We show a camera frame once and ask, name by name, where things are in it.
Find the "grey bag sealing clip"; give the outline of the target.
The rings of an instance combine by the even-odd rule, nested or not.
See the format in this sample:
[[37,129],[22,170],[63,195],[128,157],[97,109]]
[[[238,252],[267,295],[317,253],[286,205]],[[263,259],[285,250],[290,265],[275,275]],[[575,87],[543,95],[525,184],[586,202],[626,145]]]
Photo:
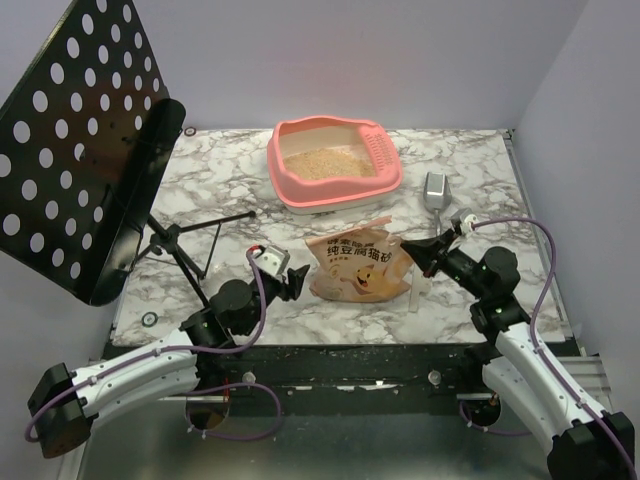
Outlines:
[[415,269],[412,274],[410,297],[408,311],[416,313],[419,310],[420,298],[423,294],[427,295],[432,287],[432,280],[425,277],[419,270]]

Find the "beige cat litter bag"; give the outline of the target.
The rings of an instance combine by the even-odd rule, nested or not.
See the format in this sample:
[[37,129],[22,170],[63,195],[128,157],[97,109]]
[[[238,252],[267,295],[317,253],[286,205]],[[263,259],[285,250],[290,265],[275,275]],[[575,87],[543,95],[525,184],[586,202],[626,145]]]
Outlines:
[[309,290],[335,302],[379,303],[410,289],[405,281],[413,260],[401,248],[402,238],[389,233],[390,216],[348,230],[309,237],[307,248],[318,262]]

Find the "silver metal litter scoop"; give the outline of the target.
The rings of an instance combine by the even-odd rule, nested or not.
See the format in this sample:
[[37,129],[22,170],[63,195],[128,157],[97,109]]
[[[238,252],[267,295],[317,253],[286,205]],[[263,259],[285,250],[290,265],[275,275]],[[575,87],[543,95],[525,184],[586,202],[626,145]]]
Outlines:
[[426,175],[423,190],[426,209],[433,214],[435,233],[442,232],[441,216],[451,204],[451,191],[448,178],[444,173],[429,172]]

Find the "pink cat litter box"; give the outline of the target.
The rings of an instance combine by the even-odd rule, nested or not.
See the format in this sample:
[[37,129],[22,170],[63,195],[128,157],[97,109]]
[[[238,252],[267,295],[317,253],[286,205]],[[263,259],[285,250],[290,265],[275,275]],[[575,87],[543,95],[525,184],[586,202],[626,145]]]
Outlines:
[[[319,149],[338,150],[367,161],[374,174],[307,180],[285,166],[287,157]],[[277,197],[296,214],[373,203],[391,194],[403,180],[402,162],[387,131],[365,119],[320,115],[281,121],[268,141],[266,158]]]

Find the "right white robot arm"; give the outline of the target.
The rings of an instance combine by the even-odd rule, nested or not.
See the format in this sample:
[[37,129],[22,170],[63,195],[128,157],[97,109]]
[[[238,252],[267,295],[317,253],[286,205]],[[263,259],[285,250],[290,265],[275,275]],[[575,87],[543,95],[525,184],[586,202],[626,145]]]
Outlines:
[[514,294],[516,255],[491,247],[475,261],[456,246],[459,238],[448,230],[401,247],[425,277],[443,273],[476,300],[471,320],[486,341],[461,365],[462,384],[498,395],[538,441],[552,478],[636,478],[633,424],[595,400],[542,340]]

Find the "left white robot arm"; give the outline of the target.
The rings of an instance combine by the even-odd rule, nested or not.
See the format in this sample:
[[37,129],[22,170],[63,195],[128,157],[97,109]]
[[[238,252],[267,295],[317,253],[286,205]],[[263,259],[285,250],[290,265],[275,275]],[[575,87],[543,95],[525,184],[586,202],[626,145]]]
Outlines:
[[151,401],[172,395],[214,393],[222,380],[217,355],[241,354],[261,336],[275,300],[297,300],[308,266],[278,274],[250,262],[251,282],[225,282],[208,306],[166,336],[111,360],[71,370],[48,368],[27,401],[24,432],[46,458],[85,443],[93,429]]

